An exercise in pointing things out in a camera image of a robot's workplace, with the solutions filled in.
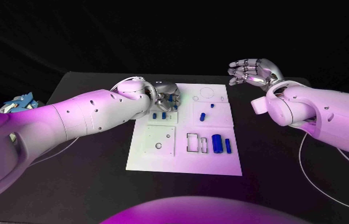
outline robotic hand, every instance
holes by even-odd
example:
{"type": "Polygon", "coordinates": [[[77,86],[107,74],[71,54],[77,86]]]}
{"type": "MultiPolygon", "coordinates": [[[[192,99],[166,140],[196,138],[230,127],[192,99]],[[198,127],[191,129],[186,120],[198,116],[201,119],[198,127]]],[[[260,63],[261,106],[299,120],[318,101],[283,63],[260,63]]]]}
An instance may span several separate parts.
{"type": "Polygon", "coordinates": [[[230,85],[247,82],[267,92],[251,102],[256,114],[269,112],[280,126],[302,129],[313,138],[349,151],[349,94],[286,81],[267,59],[240,60],[230,67],[235,67],[228,69],[234,75],[230,85]]]}
{"type": "Polygon", "coordinates": [[[129,79],[111,91],[101,89],[41,108],[0,114],[0,193],[58,144],[142,118],[155,104],[163,111],[176,110],[181,91],[175,83],[129,79]]]}

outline table surface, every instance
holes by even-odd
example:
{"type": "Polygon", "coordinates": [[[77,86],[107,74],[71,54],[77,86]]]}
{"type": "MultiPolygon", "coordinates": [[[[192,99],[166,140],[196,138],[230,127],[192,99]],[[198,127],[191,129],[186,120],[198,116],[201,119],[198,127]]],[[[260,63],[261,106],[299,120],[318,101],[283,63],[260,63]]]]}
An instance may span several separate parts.
{"type": "MultiPolygon", "coordinates": [[[[130,74],[65,74],[49,104],[110,89],[130,74]]],[[[256,115],[251,101],[264,96],[230,76],[139,75],[147,81],[225,84],[235,124],[243,177],[127,171],[134,121],[84,136],[58,156],[29,167],[0,195],[0,220],[31,223],[98,223],[129,207],[173,196],[214,196],[274,208],[312,223],[348,223],[349,211],[310,185],[299,165],[305,132],[256,115]]],[[[309,85],[302,78],[289,78],[309,85]]],[[[57,153],[67,142],[46,154],[57,153]]],[[[349,162],[336,148],[306,138],[303,167],[316,185],[349,203],[349,162]]]]}

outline white cable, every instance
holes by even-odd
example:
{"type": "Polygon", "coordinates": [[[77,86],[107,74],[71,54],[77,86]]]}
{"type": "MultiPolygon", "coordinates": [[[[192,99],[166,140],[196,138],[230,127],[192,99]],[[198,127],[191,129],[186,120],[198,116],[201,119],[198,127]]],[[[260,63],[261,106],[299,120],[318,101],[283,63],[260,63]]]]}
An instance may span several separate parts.
{"type": "MultiPolygon", "coordinates": [[[[119,85],[123,83],[123,82],[126,82],[129,79],[139,79],[139,80],[143,80],[145,81],[145,78],[143,77],[139,77],[139,76],[136,76],[136,77],[130,77],[130,78],[127,78],[127,79],[124,79],[124,80],[121,80],[116,85],[114,85],[114,87],[111,88],[111,91],[119,87],[119,85]]],[[[29,167],[31,166],[34,166],[35,164],[38,164],[39,162],[42,162],[42,161],[45,161],[45,160],[48,160],[49,158],[52,158],[54,156],[57,156],[64,150],[67,150],[68,149],[68,147],[75,143],[75,141],[78,140],[78,137],[77,137],[77,139],[72,141],[72,143],[57,153],[57,154],[54,154],[52,156],[49,156],[49,157],[46,157],[45,159],[42,159],[41,161],[38,161],[38,162],[35,162],[35,163],[32,163],[31,165],[29,165],[29,167]]]]}
{"type": "Polygon", "coordinates": [[[41,161],[38,161],[38,162],[35,162],[35,163],[32,163],[31,165],[29,165],[29,167],[31,166],[34,166],[35,164],[38,164],[39,162],[42,162],[42,161],[45,161],[45,160],[48,160],[49,158],[52,158],[54,156],[57,156],[72,144],[74,144],[74,142],[78,140],[78,137],[77,137],[77,139],[72,141],[72,143],[57,153],[57,154],[54,154],[52,156],[49,156],[49,157],[46,157],[45,159],[42,159],[41,161]]]}
{"type": "Polygon", "coordinates": [[[338,148],[338,150],[339,150],[339,152],[341,152],[341,154],[344,155],[344,157],[348,159],[348,161],[349,161],[349,157],[345,155],[345,153],[342,152],[342,150],[338,148]]]}
{"type": "MultiPolygon", "coordinates": [[[[303,137],[303,140],[302,140],[302,144],[300,144],[300,151],[299,151],[299,160],[300,160],[300,152],[302,152],[302,147],[303,147],[303,142],[305,142],[305,139],[306,139],[306,136],[308,136],[308,133],[306,133],[306,135],[305,135],[305,137],[303,137]]],[[[342,204],[342,205],[345,205],[346,207],[349,207],[349,205],[346,205],[345,203],[342,203],[339,200],[336,200],[333,197],[331,197],[320,189],[319,189],[319,187],[313,184],[313,182],[310,181],[310,179],[309,179],[309,177],[308,177],[308,174],[306,174],[306,172],[305,172],[305,169],[303,169],[303,166],[302,166],[302,161],[300,161],[300,168],[302,168],[302,172],[303,172],[303,174],[305,174],[305,176],[306,176],[306,178],[308,178],[308,181],[310,182],[310,184],[315,186],[315,188],[333,200],[333,201],[336,201],[339,204],[342,204]]]]}

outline white board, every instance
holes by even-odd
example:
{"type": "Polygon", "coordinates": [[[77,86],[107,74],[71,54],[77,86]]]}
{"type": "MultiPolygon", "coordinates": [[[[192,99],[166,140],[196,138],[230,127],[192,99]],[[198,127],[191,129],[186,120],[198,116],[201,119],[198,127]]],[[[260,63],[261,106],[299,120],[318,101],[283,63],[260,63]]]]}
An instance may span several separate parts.
{"type": "Polygon", "coordinates": [[[149,117],[136,120],[126,170],[243,176],[225,85],[179,83],[178,86],[179,111],[166,113],[162,119],[162,111],[153,106],[149,117]],[[222,136],[220,154],[214,153],[215,134],[222,136]],[[231,154],[225,139],[231,142],[231,154]]]}

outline cylinder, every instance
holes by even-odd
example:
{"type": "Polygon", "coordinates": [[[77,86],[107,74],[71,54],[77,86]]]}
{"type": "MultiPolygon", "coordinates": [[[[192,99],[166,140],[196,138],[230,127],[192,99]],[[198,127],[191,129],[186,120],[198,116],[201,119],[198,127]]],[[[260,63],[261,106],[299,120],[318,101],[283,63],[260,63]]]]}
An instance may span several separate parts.
{"type": "Polygon", "coordinates": [[[212,144],[214,144],[214,153],[224,152],[224,145],[222,145],[222,137],[220,134],[212,136],[212,144]]]}
{"type": "Polygon", "coordinates": [[[227,147],[227,153],[231,153],[231,142],[230,142],[230,139],[225,139],[225,147],[227,147]]]}
{"type": "Polygon", "coordinates": [[[205,120],[205,113],[202,113],[202,115],[201,115],[201,121],[204,121],[205,120]]]}

